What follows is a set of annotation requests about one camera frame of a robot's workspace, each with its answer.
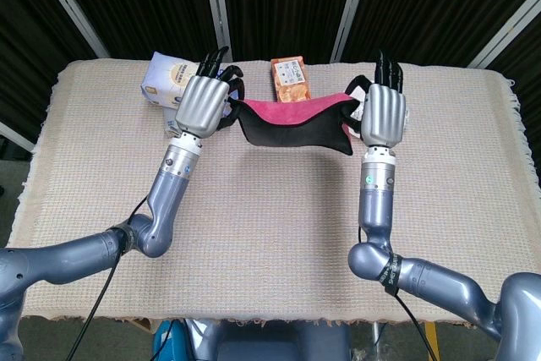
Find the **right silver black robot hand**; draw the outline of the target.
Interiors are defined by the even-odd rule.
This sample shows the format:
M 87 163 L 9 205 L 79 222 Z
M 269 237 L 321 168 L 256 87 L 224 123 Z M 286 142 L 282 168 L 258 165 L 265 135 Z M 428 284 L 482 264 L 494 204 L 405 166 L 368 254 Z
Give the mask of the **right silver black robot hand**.
M 365 145 L 392 148 L 402 141 L 407 103 L 399 63 L 379 49 L 374 81 L 358 75 L 348 84 L 345 93 L 359 102 L 346 124 Z

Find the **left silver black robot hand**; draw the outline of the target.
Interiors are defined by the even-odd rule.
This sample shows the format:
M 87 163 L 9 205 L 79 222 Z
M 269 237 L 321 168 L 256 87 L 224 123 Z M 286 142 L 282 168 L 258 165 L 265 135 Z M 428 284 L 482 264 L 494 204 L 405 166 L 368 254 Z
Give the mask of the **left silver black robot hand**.
M 180 136 L 205 139 L 236 120 L 235 104 L 244 99 L 245 86 L 239 66 L 220 69 L 228 50 L 223 46 L 208 53 L 189 80 L 175 115 Z

